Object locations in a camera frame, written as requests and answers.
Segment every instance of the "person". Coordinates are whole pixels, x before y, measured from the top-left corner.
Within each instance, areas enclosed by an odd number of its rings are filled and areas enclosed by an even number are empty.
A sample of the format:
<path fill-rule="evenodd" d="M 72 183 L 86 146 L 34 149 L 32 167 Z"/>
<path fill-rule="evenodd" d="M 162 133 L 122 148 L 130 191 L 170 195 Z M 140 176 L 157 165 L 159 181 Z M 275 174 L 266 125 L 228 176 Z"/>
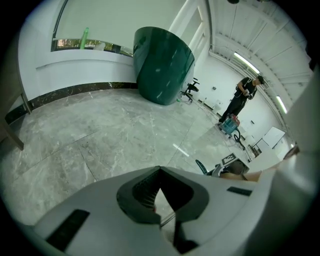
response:
<path fill-rule="evenodd" d="M 300 149 L 298 147 L 298 145 L 296 144 L 293 148 L 291 148 L 284 156 L 283 161 L 289 159 L 290 157 L 298 154 L 300 152 Z M 274 166 L 264 170 L 264 172 L 269 171 L 269 170 L 276 170 L 278 165 L 281 163 L 277 163 Z M 220 178 L 223 179 L 228 179 L 228 180 L 245 180 L 245 181 L 250 181 L 250 182 L 257 182 L 260 178 L 260 175 L 262 173 L 262 170 L 260 171 L 255 171 L 255 172 L 251 172 L 251 173 L 245 173 L 245 174 L 233 174 L 227 171 L 222 171 L 219 176 Z"/>
<path fill-rule="evenodd" d="M 227 116 L 234 114 L 238 116 L 240 111 L 244 108 L 247 99 L 252 100 L 257 92 L 257 86 L 262 85 L 265 82 L 261 75 L 258 75 L 256 79 L 252 80 L 249 77 L 242 79 L 236 87 L 236 92 L 231 100 L 226 111 L 223 113 L 222 117 L 219 119 L 219 125 L 223 123 Z"/>

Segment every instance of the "office chair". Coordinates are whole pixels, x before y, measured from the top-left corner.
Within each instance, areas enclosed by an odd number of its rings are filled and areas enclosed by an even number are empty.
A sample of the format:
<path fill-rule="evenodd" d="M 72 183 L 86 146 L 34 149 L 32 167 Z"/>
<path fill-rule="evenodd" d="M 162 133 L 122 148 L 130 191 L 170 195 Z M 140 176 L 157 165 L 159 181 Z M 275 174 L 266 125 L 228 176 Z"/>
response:
<path fill-rule="evenodd" d="M 181 97 L 183 95 L 187 96 L 189 98 L 188 102 L 191 104 L 193 99 L 191 98 L 191 96 L 189 95 L 191 93 L 191 91 L 194 91 L 194 92 L 199 92 L 199 89 L 195 86 L 195 84 L 198 84 L 200 85 L 200 83 L 197 82 L 198 79 L 196 79 L 195 77 L 193 78 L 193 84 L 191 83 L 188 83 L 188 88 L 185 90 L 185 91 L 181 91 Z"/>

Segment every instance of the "ceiling light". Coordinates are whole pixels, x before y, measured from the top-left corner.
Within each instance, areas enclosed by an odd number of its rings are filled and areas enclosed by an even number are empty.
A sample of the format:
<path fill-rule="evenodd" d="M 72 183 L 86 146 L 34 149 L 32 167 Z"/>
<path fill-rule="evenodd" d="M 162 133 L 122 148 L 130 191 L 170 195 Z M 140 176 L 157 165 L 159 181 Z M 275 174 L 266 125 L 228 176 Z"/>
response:
<path fill-rule="evenodd" d="M 280 103 L 280 105 L 281 105 L 284 113 L 286 114 L 286 113 L 287 113 L 287 109 L 286 109 L 286 107 L 285 107 L 285 104 L 282 102 L 280 96 L 277 96 L 276 99 L 278 100 L 278 102 Z"/>
<path fill-rule="evenodd" d="M 240 56 L 238 53 L 234 53 L 234 56 L 236 56 L 237 58 L 239 58 L 240 60 L 242 60 L 245 64 L 247 64 L 250 68 L 252 68 L 252 70 L 254 72 L 256 72 L 257 74 L 260 73 L 260 71 L 258 69 L 255 68 L 254 65 L 252 65 L 249 61 L 247 61 L 244 57 Z"/>

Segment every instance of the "green sculpture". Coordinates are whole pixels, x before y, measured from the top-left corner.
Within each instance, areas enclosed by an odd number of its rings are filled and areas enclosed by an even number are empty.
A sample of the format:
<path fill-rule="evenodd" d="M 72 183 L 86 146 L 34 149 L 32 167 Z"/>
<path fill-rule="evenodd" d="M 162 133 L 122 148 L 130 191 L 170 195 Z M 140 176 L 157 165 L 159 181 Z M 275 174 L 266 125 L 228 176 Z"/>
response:
<path fill-rule="evenodd" d="M 190 48 L 175 34 L 151 26 L 135 32 L 134 72 L 139 93 L 147 100 L 174 103 L 194 62 Z"/>
<path fill-rule="evenodd" d="M 86 27 L 85 30 L 83 31 L 83 35 L 82 35 L 82 38 L 81 38 L 81 43 L 80 43 L 80 49 L 81 50 L 83 50 L 85 48 L 87 37 L 88 37 L 88 32 L 89 32 L 89 28 Z"/>

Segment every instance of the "marble floor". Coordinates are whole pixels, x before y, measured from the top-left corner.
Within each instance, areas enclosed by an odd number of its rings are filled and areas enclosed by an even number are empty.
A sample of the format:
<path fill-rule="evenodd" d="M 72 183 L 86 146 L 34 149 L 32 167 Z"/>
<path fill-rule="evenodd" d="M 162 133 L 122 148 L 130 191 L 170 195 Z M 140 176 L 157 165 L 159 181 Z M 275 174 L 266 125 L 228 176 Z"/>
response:
<path fill-rule="evenodd" d="M 202 175 L 223 157 L 243 151 L 214 126 L 197 102 L 162 106 L 138 90 L 77 94 L 35 109 L 11 127 L 24 150 L 0 143 L 0 192 L 11 215 L 34 225 L 47 211 L 95 181 L 151 166 Z M 157 212 L 171 209 L 163 194 Z"/>

